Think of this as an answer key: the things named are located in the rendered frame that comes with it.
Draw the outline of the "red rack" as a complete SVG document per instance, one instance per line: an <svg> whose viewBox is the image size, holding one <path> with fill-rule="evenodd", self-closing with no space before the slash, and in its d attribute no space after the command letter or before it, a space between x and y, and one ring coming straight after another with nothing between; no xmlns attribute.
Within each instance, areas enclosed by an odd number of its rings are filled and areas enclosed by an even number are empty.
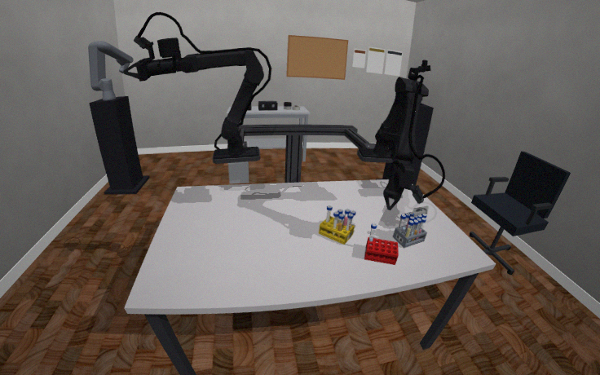
<svg viewBox="0 0 600 375"><path fill-rule="evenodd" d="M365 252L365 260L395 265L399 256L398 242L376 238L373 238L373 241L369 241L368 237Z"/></svg>

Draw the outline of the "yellow tube with dark blue cap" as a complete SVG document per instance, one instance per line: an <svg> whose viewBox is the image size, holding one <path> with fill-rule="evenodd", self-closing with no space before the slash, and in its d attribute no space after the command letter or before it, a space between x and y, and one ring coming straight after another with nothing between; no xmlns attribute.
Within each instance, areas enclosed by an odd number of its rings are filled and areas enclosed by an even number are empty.
<svg viewBox="0 0 600 375"><path fill-rule="evenodd" d="M409 235L410 235L410 232L411 232L411 230L412 230L412 227L413 227L413 224L414 224L414 222L413 222L412 220L409 220L409 221L408 221L408 229L407 229L407 231L406 231L406 235L405 235L406 237L409 237Z"/></svg>

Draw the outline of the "yellow tube rack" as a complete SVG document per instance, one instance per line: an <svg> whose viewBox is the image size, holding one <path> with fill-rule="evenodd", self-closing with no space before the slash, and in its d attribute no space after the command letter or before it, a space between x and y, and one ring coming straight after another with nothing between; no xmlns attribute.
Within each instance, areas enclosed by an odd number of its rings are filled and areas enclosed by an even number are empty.
<svg viewBox="0 0 600 375"><path fill-rule="evenodd" d="M330 221L327 223L326 219L320 224L319 234L322 236L326 236L332 240L335 240L341 244L347 243L347 241L352 237L355 226L353 225L349 231L346 230L346 226L342 224L342 230L338 231L337 229L333 229L333 219L334 217L330 216ZM332 224L331 224L332 223ZM325 224L325 225L324 225ZM332 232L335 232L333 236ZM340 237L338 237L338 235Z"/></svg>

